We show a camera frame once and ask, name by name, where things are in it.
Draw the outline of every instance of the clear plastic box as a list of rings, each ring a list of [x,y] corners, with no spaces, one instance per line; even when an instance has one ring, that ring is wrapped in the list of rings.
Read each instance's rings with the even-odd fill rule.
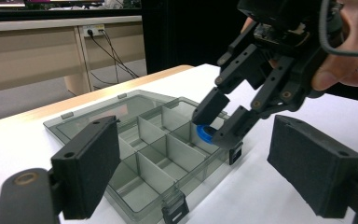
[[[66,144],[88,123],[116,115],[121,163],[105,197],[129,223],[177,223],[189,211],[186,197],[228,166],[229,151],[203,142],[190,122],[197,105],[183,97],[132,91],[44,124]],[[222,113],[211,126],[219,129],[226,119]]]

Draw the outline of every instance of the white table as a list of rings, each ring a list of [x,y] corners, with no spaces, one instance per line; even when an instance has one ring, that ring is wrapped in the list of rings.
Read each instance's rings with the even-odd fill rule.
[[[132,90],[153,91],[173,97],[184,96],[196,102],[214,86],[219,68],[208,64],[191,68],[175,75],[123,88],[115,95],[92,100],[66,112],[93,105]],[[249,104],[256,91],[242,83],[229,95],[228,114]],[[49,169],[50,157],[62,145],[44,128],[43,122],[64,114],[44,116],[20,122],[0,123],[0,187],[15,173],[35,167]],[[342,144],[358,151],[358,102],[332,95],[308,99],[295,113],[286,116],[302,119]],[[232,167],[225,179],[183,219],[185,223],[351,223],[349,209],[345,219],[316,217],[296,190],[266,161],[272,132],[273,116],[260,120],[245,136],[244,150],[250,150]],[[62,223],[124,223],[120,215],[103,198],[88,220]]]

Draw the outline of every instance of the electrical cable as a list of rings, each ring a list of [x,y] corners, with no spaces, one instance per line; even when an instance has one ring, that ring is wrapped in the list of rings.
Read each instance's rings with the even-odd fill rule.
[[[91,39],[94,41],[94,43],[95,43],[98,47],[100,47],[105,53],[107,53],[113,60],[116,60],[116,58],[113,57],[112,54],[110,54],[106,49],[104,49],[104,48],[94,39],[93,36],[90,36],[90,37],[91,37]],[[121,68],[121,69],[124,70],[124,71],[127,71],[126,69],[124,69],[124,68],[121,66],[121,64],[118,64],[118,67]]]
[[[319,16],[319,41],[322,48],[329,54],[336,54],[339,56],[358,57],[358,51],[356,50],[345,50],[345,49],[334,49],[330,46],[327,37],[327,22],[326,18],[328,15],[330,0],[323,0],[321,5],[321,14]]]
[[[107,42],[108,44],[110,45],[110,49],[112,50],[112,55],[114,57],[114,62],[115,62],[115,70],[116,70],[116,80],[117,80],[117,83],[119,82],[118,81],[118,72],[117,72],[117,59],[115,57],[115,54],[113,53],[113,47],[112,47],[112,44],[110,42],[110,39],[107,39]]]
[[[117,60],[126,68],[126,71],[127,71],[128,73],[131,73],[131,76],[132,76],[132,77],[139,77],[138,75],[136,75],[132,70],[130,70],[129,67],[127,67],[127,66],[121,61],[120,57],[118,56],[117,52],[115,51],[115,49],[114,49],[113,46],[112,46],[112,42],[110,41],[110,37],[109,37],[109,35],[107,34],[107,32],[106,32],[105,30],[102,30],[102,32],[103,32],[103,35],[104,35],[106,41],[107,41],[107,42],[109,43],[109,45],[110,45],[110,48],[111,48],[111,50],[112,50],[112,53],[113,53],[114,55],[116,55]]]
[[[99,78],[97,78],[98,81],[104,83],[104,84],[108,84],[108,85],[116,85],[118,83],[113,83],[113,82],[106,82],[106,81],[102,81]]]

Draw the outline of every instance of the blue object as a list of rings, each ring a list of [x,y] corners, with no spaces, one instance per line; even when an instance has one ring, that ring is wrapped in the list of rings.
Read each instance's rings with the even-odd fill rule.
[[[198,125],[197,126],[197,134],[200,139],[204,142],[212,144],[213,135],[216,133],[216,129],[209,125]]]

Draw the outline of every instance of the power outlet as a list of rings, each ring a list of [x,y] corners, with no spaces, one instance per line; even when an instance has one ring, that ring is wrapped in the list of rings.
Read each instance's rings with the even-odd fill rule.
[[[104,30],[104,25],[103,24],[97,24],[97,25],[83,26],[83,33],[84,33],[85,37],[90,36],[89,33],[88,33],[88,30],[91,30],[94,36],[103,35],[103,32],[101,32],[101,31]]]

